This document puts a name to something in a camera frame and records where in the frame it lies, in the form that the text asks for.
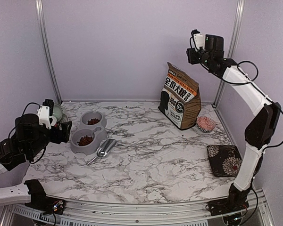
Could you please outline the grey double pet bowl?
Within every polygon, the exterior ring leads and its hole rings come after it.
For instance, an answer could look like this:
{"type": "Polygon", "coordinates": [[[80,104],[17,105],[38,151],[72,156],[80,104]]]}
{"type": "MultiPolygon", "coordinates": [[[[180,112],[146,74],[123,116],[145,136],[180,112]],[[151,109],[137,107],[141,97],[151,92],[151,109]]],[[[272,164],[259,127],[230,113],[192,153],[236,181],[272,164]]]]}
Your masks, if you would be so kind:
{"type": "Polygon", "coordinates": [[[90,111],[84,113],[80,118],[78,129],[73,133],[70,139],[70,148],[73,153],[83,153],[90,155],[96,152],[102,140],[107,137],[106,132],[107,120],[101,112],[90,111]],[[87,121],[93,118],[100,119],[95,125],[87,125],[87,121]],[[79,146],[77,142],[81,137],[90,136],[93,141],[85,146],[79,146]]]}

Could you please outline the brown dog food bag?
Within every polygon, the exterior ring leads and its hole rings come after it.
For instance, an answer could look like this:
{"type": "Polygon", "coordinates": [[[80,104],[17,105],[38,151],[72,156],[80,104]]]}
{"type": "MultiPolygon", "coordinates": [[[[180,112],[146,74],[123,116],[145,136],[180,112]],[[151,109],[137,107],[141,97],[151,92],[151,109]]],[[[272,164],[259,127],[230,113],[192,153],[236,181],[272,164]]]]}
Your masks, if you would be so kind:
{"type": "Polygon", "coordinates": [[[201,111],[199,84],[170,62],[158,109],[180,130],[196,125],[201,111]]]}

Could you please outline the metal food scoop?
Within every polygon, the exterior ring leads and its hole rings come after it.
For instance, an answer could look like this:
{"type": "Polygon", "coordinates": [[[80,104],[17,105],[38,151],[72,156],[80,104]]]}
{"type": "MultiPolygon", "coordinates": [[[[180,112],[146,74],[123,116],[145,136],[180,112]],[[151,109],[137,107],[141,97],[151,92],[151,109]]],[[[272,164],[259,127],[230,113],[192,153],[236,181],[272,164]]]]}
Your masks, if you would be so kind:
{"type": "Polygon", "coordinates": [[[107,158],[112,148],[116,145],[117,141],[115,139],[107,139],[105,140],[97,149],[96,156],[92,158],[87,165],[90,165],[97,159],[107,158]]]}

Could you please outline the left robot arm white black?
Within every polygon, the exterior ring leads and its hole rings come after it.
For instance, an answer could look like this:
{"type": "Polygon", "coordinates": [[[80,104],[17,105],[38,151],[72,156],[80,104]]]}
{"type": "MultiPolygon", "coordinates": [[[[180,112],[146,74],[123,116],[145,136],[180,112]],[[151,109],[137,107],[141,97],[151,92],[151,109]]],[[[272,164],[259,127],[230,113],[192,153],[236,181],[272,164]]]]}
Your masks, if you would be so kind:
{"type": "MultiPolygon", "coordinates": [[[[18,165],[36,164],[38,153],[44,154],[49,143],[66,143],[70,138],[72,122],[46,128],[39,124],[36,114],[28,113],[16,118],[14,134],[0,142],[0,174],[12,171],[18,165]]],[[[46,210],[55,200],[46,195],[37,179],[27,180],[16,186],[0,188],[0,206],[24,203],[31,208],[46,210]]]]}

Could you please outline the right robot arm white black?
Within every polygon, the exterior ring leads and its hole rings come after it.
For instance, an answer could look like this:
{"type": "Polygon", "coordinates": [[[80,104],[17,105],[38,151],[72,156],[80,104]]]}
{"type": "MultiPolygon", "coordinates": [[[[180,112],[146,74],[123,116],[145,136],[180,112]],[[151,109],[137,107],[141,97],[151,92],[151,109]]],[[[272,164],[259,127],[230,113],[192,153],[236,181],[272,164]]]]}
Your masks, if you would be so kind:
{"type": "Polygon", "coordinates": [[[259,172],[264,153],[272,148],[282,107],[255,83],[259,69],[250,60],[236,61],[224,56],[224,38],[192,30],[186,50],[188,62],[201,65],[209,74],[219,78],[236,92],[252,115],[245,127],[245,151],[239,172],[230,185],[228,196],[207,203],[211,215],[235,212],[247,207],[253,181],[259,172]]]}

